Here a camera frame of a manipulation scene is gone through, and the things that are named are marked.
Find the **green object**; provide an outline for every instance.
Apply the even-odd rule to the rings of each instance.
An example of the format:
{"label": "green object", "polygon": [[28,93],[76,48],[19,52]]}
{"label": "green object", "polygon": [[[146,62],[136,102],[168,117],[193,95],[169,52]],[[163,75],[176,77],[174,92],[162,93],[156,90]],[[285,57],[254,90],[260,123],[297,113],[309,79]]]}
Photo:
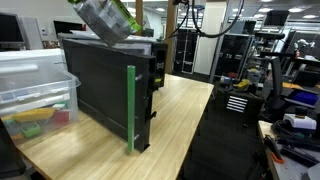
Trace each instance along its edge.
{"label": "green object", "polygon": [[37,134],[40,134],[41,128],[36,122],[31,122],[31,123],[25,124],[21,128],[21,131],[23,132],[23,135],[26,138],[29,138],[29,137],[35,136]]}
{"label": "green object", "polygon": [[7,128],[10,136],[14,136],[20,133],[18,124],[13,119],[8,119],[4,122],[4,126]]}
{"label": "green object", "polygon": [[63,104],[63,105],[65,105],[65,108],[68,109],[68,102],[67,101],[60,101],[56,104]]}
{"label": "green object", "polygon": [[135,85],[136,67],[127,67],[128,91],[128,151],[134,151],[134,117],[135,117]]}
{"label": "green object", "polygon": [[136,22],[136,20],[131,16],[127,8],[123,5],[120,0],[112,0],[113,4],[118,8],[121,14],[124,16],[125,19],[128,20],[130,23],[131,28],[135,31],[141,30],[141,26]]}

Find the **blue object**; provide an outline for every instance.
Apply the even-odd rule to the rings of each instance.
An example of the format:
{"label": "blue object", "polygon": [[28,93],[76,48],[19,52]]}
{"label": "blue object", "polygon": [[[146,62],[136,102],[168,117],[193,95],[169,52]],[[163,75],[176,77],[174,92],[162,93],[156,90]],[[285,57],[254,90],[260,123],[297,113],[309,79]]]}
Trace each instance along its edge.
{"label": "blue object", "polygon": [[298,92],[292,97],[292,100],[299,101],[305,104],[309,104],[314,106],[319,97],[316,94],[308,93],[308,92]]}

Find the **yellow object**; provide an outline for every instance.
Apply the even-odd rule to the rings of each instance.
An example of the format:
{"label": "yellow object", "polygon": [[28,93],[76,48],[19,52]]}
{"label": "yellow object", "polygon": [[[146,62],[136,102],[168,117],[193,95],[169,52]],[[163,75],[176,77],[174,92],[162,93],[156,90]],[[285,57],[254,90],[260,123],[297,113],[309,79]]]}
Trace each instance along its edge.
{"label": "yellow object", "polygon": [[8,121],[12,119],[12,116],[5,116],[5,117],[2,117],[1,120],[4,122],[4,121]]}
{"label": "yellow object", "polygon": [[250,84],[248,79],[242,79],[242,81],[237,85],[238,88],[244,88]]}
{"label": "yellow object", "polygon": [[154,82],[161,82],[161,78],[155,79]]}
{"label": "yellow object", "polygon": [[23,139],[23,138],[24,138],[24,136],[21,133],[16,134],[14,136],[11,136],[12,140],[19,140],[19,139]]}
{"label": "yellow object", "polygon": [[49,119],[53,115],[54,111],[55,108],[39,108],[15,114],[12,118],[19,122],[37,121]]}
{"label": "yellow object", "polygon": [[291,84],[291,83],[283,83],[283,87],[285,88],[296,88],[296,89],[302,89],[301,86],[297,84]]}

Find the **plastic storage container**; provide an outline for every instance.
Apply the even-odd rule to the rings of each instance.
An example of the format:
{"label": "plastic storage container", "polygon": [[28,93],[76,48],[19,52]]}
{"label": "plastic storage container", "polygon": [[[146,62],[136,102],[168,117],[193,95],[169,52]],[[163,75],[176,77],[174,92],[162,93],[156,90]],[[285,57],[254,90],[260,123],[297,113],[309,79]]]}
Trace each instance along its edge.
{"label": "plastic storage container", "polygon": [[15,143],[78,121],[79,80],[37,59],[0,61],[0,117]]}

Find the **green bar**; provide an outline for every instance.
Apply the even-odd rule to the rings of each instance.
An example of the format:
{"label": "green bar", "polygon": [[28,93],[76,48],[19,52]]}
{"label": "green bar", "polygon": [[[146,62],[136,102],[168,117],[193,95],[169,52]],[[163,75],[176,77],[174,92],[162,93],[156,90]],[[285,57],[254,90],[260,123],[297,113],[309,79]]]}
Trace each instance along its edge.
{"label": "green bar", "polygon": [[127,67],[128,83],[128,151],[134,151],[134,117],[135,117],[135,85],[136,67]]}

